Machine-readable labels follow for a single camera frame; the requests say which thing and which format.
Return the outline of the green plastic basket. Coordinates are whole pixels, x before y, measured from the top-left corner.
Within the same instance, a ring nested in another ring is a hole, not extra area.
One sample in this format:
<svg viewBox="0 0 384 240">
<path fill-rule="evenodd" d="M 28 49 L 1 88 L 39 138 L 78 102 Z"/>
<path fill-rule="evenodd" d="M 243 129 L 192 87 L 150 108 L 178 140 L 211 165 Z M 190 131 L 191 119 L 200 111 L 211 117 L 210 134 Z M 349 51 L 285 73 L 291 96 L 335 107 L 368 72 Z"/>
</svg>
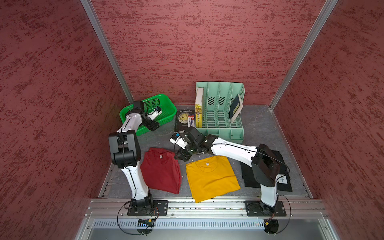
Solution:
<svg viewBox="0 0 384 240">
<path fill-rule="evenodd" d="M 154 120 L 160 124 L 160 126 L 169 123 L 173 120 L 177 113 L 177 108 L 167 95 L 159 94 L 153 97 L 142 100 L 144 102 L 145 112 L 151 114 L 155 111 L 156 107 L 162 109 L 162 113 L 158 115 Z M 123 108 L 119 115 L 122 123 L 126 120 L 126 114 L 133 109 L 133 104 Z M 137 135 L 141 136 L 147 132 L 150 132 L 145 126 L 140 126 L 137 131 Z"/>
</svg>

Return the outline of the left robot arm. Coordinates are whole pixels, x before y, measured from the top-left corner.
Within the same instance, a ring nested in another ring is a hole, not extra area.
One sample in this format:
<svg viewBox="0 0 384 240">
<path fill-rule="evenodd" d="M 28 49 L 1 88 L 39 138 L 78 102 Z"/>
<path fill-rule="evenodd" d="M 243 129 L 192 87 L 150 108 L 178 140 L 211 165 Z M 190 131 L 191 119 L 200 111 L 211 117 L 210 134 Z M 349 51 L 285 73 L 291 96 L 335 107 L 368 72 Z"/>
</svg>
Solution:
<svg viewBox="0 0 384 240">
<path fill-rule="evenodd" d="M 118 166 L 129 182 L 133 194 L 131 209 L 141 214 L 149 214 L 154 207 L 154 201 L 140 168 L 142 152 L 137 131 L 141 126 L 150 131 L 158 129 L 160 123 L 155 121 L 155 118 L 161 113 L 161 107 L 155 107 L 152 112 L 147 113 L 146 104 L 135 101 L 133 109 L 126 113 L 126 120 L 121 128 L 109 135 L 112 163 Z"/>
</svg>

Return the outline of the red t-shirt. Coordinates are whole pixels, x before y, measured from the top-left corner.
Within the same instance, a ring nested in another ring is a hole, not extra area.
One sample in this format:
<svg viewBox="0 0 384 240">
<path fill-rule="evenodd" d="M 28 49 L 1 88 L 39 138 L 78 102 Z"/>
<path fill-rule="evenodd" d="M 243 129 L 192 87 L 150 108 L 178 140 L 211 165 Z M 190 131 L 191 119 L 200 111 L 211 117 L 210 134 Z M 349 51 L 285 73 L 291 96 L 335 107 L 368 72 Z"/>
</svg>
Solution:
<svg viewBox="0 0 384 240">
<path fill-rule="evenodd" d="M 162 148 L 150 148 L 141 163 L 145 183 L 150 189 L 179 194 L 182 175 L 175 153 Z"/>
</svg>

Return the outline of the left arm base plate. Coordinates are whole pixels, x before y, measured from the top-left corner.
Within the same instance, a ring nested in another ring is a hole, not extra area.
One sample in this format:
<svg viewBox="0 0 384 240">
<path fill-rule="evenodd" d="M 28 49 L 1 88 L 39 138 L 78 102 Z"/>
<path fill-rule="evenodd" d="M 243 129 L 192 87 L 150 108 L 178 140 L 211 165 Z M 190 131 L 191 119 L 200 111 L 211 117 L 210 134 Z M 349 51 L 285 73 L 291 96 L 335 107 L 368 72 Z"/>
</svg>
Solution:
<svg viewBox="0 0 384 240">
<path fill-rule="evenodd" d="M 167 200 L 154 200 L 153 206 L 146 206 L 145 209 L 135 208 L 134 204 L 130 203 L 128 207 L 127 216 L 154 216 L 164 217 L 168 214 L 169 201 Z"/>
</svg>

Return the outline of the black t-shirt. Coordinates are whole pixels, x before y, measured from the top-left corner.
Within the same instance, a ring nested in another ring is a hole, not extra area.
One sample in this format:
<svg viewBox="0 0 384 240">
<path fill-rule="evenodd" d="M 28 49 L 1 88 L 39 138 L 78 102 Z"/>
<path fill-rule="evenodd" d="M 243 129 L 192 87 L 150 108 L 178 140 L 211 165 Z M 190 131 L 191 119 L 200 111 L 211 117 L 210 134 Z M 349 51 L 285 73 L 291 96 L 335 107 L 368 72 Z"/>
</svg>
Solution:
<svg viewBox="0 0 384 240">
<path fill-rule="evenodd" d="M 255 180 L 251 167 L 244 163 L 241 164 L 242 177 L 245 187 L 248 188 L 261 188 L 261 185 Z M 288 168 L 280 163 L 280 173 L 278 175 L 278 191 L 293 192 L 291 178 L 289 176 Z"/>
</svg>

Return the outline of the yellow t-shirt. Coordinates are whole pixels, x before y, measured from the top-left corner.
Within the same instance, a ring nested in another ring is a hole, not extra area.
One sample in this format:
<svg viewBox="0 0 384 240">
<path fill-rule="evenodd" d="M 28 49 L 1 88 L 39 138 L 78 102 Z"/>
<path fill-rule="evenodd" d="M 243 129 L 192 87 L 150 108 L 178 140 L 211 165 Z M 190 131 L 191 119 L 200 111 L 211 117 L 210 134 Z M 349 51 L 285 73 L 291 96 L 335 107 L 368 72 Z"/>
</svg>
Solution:
<svg viewBox="0 0 384 240">
<path fill-rule="evenodd" d="M 241 189 L 228 158 L 213 156 L 186 165 L 187 180 L 196 203 Z"/>
</svg>

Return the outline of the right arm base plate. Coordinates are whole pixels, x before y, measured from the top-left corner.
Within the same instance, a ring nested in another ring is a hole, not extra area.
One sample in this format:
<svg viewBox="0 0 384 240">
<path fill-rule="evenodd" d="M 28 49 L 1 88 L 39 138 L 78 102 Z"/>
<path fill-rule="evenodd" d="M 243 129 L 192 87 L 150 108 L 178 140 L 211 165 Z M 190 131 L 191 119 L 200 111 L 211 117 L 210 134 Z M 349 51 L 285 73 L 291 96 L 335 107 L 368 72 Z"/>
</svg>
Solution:
<svg viewBox="0 0 384 240">
<path fill-rule="evenodd" d="M 248 217 L 270 218 L 287 216 L 282 201 L 277 201 L 274 207 L 263 204 L 261 201 L 245 201 L 245 210 Z"/>
</svg>

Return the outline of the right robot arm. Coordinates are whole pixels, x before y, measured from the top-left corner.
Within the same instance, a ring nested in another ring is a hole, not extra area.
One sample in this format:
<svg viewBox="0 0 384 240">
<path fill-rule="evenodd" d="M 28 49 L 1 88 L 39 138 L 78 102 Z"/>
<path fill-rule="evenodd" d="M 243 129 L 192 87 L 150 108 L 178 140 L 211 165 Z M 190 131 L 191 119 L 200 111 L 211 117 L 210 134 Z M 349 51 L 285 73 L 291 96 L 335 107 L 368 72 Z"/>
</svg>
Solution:
<svg viewBox="0 0 384 240">
<path fill-rule="evenodd" d="M 277 210 L 277 185 L 280 179 L 287 179 L 285 174 L 280 173 L 280 168 L 286 164 L 280 161 L 268 146 L 244 146 L 215 135 L 204 136 L 195 127 L 189 127 L 181 134 L 173 133 L 170 142 L 180 147 L 176 158 L 185 162 L 194 154 L 209 153 L 228 157 L 249 166 L 256 182 L 261 185 L 261 200 L 256 205 L 266 216 Z"/>
</svg>

